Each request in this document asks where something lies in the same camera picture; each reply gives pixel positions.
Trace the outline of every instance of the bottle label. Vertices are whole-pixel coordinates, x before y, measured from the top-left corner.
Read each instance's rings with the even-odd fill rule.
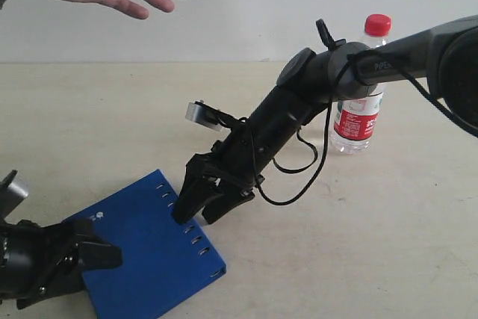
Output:
[[[334,123],[335,131],[348,140],[361,141],[370,138],[382,97],[383,93],[378,93],[366,99],[339,102]]]

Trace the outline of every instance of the plastic water bottle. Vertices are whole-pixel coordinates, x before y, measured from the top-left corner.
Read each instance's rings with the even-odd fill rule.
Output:
[[[372,14],[365,22],[364,36],[358,41],[371,48],[383,46],[387,43],[390,29],[389,16]],[[353,155],[368,148],[385,86],[385,84],[377,85],[376,89],[364,99],[337,103],[334,126],[330,130],[329,138],[332,146],[339,152]]]

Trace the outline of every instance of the red bottle cap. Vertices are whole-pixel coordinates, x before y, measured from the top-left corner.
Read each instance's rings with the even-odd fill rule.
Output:
[[[365,22],[365,33],[371,37],[384,37],[391,29],[391,18],[383,14],[372,14]]]

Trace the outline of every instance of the red label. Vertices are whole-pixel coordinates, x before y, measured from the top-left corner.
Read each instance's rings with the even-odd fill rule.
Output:
[[[367,140],[373,134],[377,115],[354,115],[342,110],[340,122],[335,122],[334,128],[349,140]]]

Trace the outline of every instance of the table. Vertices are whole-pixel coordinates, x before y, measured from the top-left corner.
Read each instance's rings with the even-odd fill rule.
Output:
[[[179,190],[193,153],[226,135],[187,121],[188,102],[247,116],[283,66],[1,65],[0,171],[18,169],[31,193],[8,221],[56,223],[156,168]],[[304,137],[320,143],[323,119]],[[258,194],[204,227],[229,272],[164,318],[475,318],[477,144],[408,82],[390,84],[367,151],[329,154],[291,206]],[[311,153],[292,139],[277,159],[295,167]],[[285,200],[311,171],[264,175]],[[21,312],[6,302],[0,318],[94,315],[80,293]]]

